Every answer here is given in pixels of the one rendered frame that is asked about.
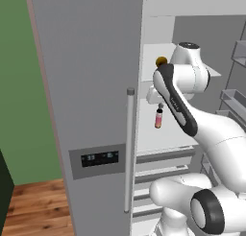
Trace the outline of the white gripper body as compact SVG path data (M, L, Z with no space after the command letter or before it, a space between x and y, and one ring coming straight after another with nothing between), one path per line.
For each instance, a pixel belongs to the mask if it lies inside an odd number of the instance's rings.
M162 102L162 97L153 85L150 86L146 95L146 100L150 105L159 104Z

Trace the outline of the dark green cabinet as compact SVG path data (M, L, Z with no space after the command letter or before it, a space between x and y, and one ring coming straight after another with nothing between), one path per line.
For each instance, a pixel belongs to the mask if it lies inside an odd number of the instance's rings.
M12 198L13 188L14 184L12 181L12 176L4 156L0 151L0 236L2 236L4 223Z

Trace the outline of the pink bottle with black cap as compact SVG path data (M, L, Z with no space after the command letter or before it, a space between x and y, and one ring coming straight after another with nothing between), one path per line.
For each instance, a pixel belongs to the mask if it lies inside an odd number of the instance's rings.
M155 122L156 129L159 129L161 127L162 113L163 113L162 108L158 108L156 113L156 122Z

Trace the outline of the closed grey fridge door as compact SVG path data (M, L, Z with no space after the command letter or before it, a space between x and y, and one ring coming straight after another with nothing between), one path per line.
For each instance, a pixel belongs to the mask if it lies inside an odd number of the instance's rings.
M75 236L130 236L143 0L27 0ZM124 212L127 88L135 89Z

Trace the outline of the open fridge door with bins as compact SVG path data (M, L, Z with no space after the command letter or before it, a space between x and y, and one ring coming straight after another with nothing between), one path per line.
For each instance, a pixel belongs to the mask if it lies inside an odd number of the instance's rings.
M234 40L231 62L215 113L235 120L246 131L246 17L240 36Z

